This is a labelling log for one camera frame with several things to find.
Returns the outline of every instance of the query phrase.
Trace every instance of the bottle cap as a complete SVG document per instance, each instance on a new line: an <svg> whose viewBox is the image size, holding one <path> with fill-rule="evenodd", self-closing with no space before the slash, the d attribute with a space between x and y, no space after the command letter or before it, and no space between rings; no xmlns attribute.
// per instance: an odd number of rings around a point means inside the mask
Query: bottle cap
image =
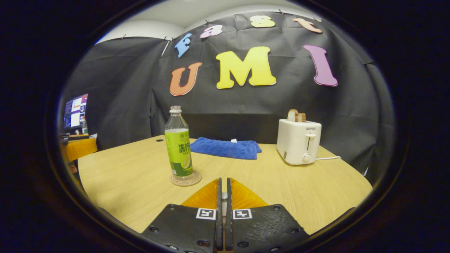
<svg viewBox="0 0 450 253"><path fill-rule="evenodd" d="M180 105L172 105L170 107L170 113L180 113L181 112L181 106Z"/></svg>

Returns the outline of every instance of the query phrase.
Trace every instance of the white cable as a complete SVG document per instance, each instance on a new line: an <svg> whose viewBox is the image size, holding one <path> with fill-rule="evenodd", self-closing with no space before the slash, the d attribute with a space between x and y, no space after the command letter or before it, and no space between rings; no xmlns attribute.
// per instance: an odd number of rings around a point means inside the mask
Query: white cable
<svg viewBox="0 0 450 253"><path fill-rule="evenodd" d="M341 158L340 156L333 156L333 157L325 157L325 158L317 158L317 160L329 160L329 159L336 159L336 158Z"/></svg>

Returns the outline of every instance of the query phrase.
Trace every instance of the wooden table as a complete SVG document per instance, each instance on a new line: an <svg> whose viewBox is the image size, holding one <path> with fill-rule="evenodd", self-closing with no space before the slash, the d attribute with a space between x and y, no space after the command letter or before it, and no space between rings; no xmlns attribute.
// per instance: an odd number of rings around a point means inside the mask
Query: wooden table
<svg viewBox="0 0 450 253"><path fill-rule="evenodd" d="M259 144L257 160L192 152L202 180L193 186L169 181L171 168L164 136L156 136L78 159L81 182L91 201L141 233L169 203L181 204L212 180L232 177L269 205L282 204L308 234L331 223L370 193L372 186L341 159L292 166L274 144ZM318 158L333 153L319 148Z"/></svg>

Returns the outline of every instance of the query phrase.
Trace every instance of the purple letter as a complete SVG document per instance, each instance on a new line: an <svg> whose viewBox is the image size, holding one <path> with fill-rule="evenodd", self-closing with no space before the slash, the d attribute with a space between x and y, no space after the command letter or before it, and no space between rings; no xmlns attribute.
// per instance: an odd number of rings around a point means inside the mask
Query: purple letter
<svg viewBox="0 0 450 253"><path fill-rule="evenodd" d="M310 52L312 60L314 61L315 71L317 73L314 77L314 81L319 85L337 86L338 81L333 77L330 65L325 57L327 51L314 45L304 45L303 48Z"/></svg>

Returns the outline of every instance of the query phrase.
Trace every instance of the plastic bottle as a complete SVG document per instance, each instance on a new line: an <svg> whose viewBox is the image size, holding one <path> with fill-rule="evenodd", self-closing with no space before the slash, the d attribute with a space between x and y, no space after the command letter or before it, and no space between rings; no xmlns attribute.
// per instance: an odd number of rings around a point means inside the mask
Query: plastic bottle
<svg viewBox="0 0 450 253"><path fill-rule="evenodd" d="M189 181L194 177L191 149L189 146L189 127L181 116L181 106L170 107L170 118L166 123L167 153L172 173L178 181Z"/></svg>

